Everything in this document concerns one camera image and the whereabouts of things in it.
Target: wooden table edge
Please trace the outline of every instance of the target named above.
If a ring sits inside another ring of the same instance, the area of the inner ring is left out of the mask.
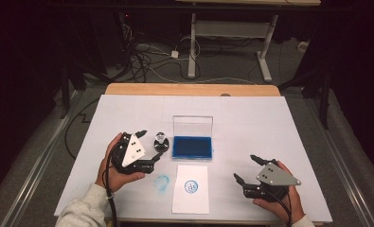
[[[129,96],[280,96],[275,85],[111,83],[105,95]]]

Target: printed logo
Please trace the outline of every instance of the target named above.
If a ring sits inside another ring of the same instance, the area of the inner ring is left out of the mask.
[[[187,193],[193,194],[198,190],[198,184],[195,181],[187,181],[185,189]]]

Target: white sleeve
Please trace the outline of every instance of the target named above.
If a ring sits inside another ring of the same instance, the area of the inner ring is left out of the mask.
[[[92,183],[85,196],[74,199],[61,212],[56,226],[106,226],[104,211],[109,202],[106,189]]]
[[[299,221],[294,223],[292,227],[314,227],[314,224],[310,220],[310,218],[307,215],[305,215]]]

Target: human hand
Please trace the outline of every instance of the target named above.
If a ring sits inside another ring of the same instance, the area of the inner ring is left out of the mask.
[[[277,164],[281,169],[292,174],[290,170],[284,164],[282,164],[279,161],[277,161]],[[290,199],[288,198],[288,195],[286,195],[281,201],[284,202],[284,204],[288,208],[290,208],[290,202],[291,202],[291,213],[292,213],[291,224],[294,224],[300,219],[302,219],[305,216],[305,213],[304,213],[304,210],[302,209],[301,199],[294,185],[289,186],[288,194],[290,195]],[[263,199],[254,199],[253,203],[265,210],[272,212],[278,218],[280,218],[283,222],[287,223],[289,221],[287,212],[277,201],[268,202]]]
[[[104,181],[105,181],[105,170],[106,170],[106,165],[107,165],[107,158],[109,156],[110,151],[113,149],[114,145],[118,143],[118,141],[121,139],[122,133],[116,136],[114,140],[109,144],[106,150],[106,155],[104,156],[104,159],[101,161],[100,168],[98,169],[98,177],[95,181],[95,184],[104,186]],[[113,167],[113,165],[110,163],[110,168],[109,168],[109,186],[110,189],[113,192],[116,192],[121,188],[125,183],[131,183],[134,181],[137,181],[139,179],[142,179],[145,177],[145,173],[142,172],[135,172],[130,175],[118,173],[116,169]]]

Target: white paper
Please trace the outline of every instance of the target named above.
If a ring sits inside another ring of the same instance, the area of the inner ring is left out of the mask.
[[[207,166],[178,165],[172,213],[209,214]]]

